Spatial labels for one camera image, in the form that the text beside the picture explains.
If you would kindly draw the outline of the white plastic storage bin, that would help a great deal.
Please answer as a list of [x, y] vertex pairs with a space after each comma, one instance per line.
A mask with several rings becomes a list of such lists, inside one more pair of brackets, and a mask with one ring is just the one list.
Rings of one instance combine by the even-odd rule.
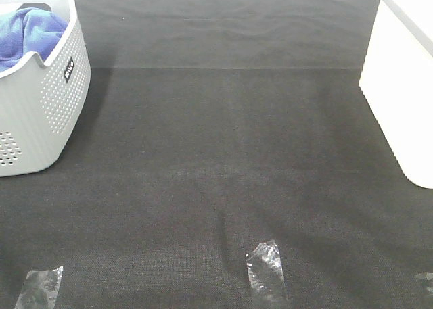
[[432, 188], [432, 0], [379, 0], [359, 86], [403, 174]]

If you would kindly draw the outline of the clear tape strip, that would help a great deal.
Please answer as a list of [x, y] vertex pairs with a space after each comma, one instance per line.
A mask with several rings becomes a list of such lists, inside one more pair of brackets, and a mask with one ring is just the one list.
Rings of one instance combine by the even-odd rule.
[[433, 273], [432, 272], [421, 272], [414, 276], [417, 284], [423, 289], [427, 296], [432, 296], [433, 292]]
[[274, 239], [245, 255], [253, 308], [288, 308], [279, 248]]
[[63, 266], [53, 270], [28, 272], [15, 309], [54, 309], [63, 272]]

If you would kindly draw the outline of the grey perforated laundry basket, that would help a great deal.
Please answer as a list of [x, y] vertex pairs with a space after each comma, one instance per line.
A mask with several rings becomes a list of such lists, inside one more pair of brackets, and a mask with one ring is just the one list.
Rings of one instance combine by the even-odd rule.
[[60, 156], [80, 116], [91, 65], [75, 0], [1, 0], [1, 15], [41, 7], [68, 23], [51, 55], [27, 53], [1, 73], [1, 176], [42, 171]]

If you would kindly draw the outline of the blue microfibre towel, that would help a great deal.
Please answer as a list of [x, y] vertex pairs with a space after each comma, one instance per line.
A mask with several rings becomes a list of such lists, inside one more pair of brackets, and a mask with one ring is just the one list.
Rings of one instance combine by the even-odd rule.
[[1, 71], [15, 66], [28, 52], [45, 61], [59, 43], [68, 23], [36, 7], [1, 15]]

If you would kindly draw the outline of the clear tape strip right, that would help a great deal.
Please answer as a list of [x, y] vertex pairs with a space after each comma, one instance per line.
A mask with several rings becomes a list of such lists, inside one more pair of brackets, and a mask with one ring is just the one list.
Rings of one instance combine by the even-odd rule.
[[433, 292], [433, 273], [432, 272], [421, 272], [414, 276], [417, 284], [423, 289], [427, 296], [432, 296]]

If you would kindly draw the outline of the clear tape strip left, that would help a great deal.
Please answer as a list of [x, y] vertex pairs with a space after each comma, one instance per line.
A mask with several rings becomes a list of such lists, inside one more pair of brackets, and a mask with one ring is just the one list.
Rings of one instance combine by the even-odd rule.
[[54, 309], [63, 272], [63, 266], [53, 270], [28, 272], [15, 309]]

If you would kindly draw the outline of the clear tape strip middle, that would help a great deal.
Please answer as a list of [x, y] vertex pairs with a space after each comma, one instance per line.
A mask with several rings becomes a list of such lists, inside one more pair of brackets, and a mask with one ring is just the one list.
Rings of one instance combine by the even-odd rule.
[[245, 255], [253, 308], [288, 308], [279, 248], [274, 239]]

